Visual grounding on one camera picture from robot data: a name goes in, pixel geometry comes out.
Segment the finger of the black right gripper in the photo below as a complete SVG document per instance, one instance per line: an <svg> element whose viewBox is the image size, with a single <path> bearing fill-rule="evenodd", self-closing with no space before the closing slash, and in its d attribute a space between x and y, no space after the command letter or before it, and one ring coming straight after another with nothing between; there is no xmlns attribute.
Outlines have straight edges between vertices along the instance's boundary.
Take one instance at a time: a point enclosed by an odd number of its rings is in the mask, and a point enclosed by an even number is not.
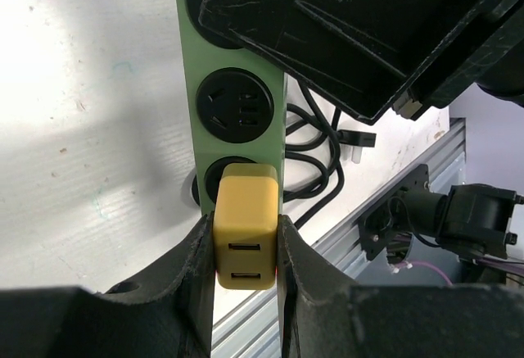
<svg viewBox="0 0 524 358"><path fill-rule="evenodd" d="M203 27L361 122L376 122L448 45L472 0L203 0Z"/></svg>

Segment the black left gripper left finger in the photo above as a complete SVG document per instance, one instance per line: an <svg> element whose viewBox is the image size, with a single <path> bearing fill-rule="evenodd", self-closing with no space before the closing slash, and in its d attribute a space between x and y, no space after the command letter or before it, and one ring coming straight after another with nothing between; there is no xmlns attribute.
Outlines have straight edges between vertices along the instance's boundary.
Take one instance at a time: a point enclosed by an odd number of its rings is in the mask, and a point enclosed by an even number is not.
<svg viewBox="0 0 524 358"><path fill-rule="evenodd" d="M1 292L3 357L208 357L215 265L210 217L107 292Z"/></svg>

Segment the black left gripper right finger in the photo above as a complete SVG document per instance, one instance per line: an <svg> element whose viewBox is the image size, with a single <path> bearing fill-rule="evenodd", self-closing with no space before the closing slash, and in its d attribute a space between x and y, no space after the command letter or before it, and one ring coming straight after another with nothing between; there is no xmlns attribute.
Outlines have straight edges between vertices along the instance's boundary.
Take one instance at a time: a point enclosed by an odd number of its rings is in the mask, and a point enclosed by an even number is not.
<svg viewBox="0 0 524 358"><path fill-rule="evenodd" d="M497 284L365 286L278 219L284 357L521 357L523 291Z"/></svg>

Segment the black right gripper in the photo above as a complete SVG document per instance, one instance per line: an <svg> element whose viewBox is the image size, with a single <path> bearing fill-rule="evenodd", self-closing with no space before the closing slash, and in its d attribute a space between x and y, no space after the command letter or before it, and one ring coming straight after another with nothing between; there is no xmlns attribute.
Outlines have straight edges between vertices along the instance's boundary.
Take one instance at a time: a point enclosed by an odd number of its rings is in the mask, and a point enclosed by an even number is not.
<svg viewBox="0 0 524 358"><path fill-rule="evenodd" d="M501 100L523 105L523 0L472 0L452 28L448 45L392 104L417 120L445 108L471 84Z"/></svg>

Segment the small yellow plug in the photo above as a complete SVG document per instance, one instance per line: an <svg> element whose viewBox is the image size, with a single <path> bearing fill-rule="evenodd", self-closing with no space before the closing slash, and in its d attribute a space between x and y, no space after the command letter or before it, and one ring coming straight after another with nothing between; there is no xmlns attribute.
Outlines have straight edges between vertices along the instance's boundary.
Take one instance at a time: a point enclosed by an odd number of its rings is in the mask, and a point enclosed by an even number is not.
<svg viewBox="0 0 524 358"><path fill-rule="evenodd" d="M212 226L216 272L223 288L266 290L274 285L279 211L273 166L225 167Z"/></svg>

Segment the green power strip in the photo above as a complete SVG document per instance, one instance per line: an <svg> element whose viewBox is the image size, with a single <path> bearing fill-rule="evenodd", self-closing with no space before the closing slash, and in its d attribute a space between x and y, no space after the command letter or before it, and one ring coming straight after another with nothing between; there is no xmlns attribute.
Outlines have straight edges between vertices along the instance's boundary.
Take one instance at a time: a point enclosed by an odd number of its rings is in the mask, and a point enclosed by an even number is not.
<svg viewBox="0 0 524 358"><path fill-rule="evenodd" d="M230 163L272 165L283 182L287 79L254 53L198 23L202 0L176 0L197 199L215 208Z"/></svg>

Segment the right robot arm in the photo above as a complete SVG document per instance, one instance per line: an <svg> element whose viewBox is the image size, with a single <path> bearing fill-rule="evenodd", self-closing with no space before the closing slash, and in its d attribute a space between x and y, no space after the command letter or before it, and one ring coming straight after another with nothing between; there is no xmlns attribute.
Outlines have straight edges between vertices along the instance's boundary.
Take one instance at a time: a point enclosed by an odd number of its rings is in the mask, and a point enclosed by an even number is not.
<svg viewBox="0 0 524 358"><path fill-rule="evenodd" d="M206 41L244 48L296 79L337 114L373 125L388 108L416 120L429 107L448 106L468 85L523 107L523 0L186 0L189 18ZM269 125L260 105L268 90L240 69L205 78L196 110L208 132L229 143L252 141ZM340 143L330 138L337 174ZM274 168L226 156L205 174L213 210L220 283L267 288L275 275L277 184ZM516 192L471 184L449 194L397 186L359 222L363 249L374 259L395 233L477 259L507 259L517 242L508 231Z"/></svg>

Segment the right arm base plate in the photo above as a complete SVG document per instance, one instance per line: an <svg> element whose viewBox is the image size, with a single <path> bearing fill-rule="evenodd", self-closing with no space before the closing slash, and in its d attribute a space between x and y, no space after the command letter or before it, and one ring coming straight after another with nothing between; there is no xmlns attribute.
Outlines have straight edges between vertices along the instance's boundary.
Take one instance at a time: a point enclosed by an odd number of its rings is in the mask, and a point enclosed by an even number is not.
<svg viewBox="0 0 524 358"><path fill-rule="evenodd" d="M427 190L428 183L428 166L416 165L365 207L357 219L357 226L360 245L368 261L374 260L398 232L409 230L403 227L400 202L393 197L400 197L409 190Z"/></svg>

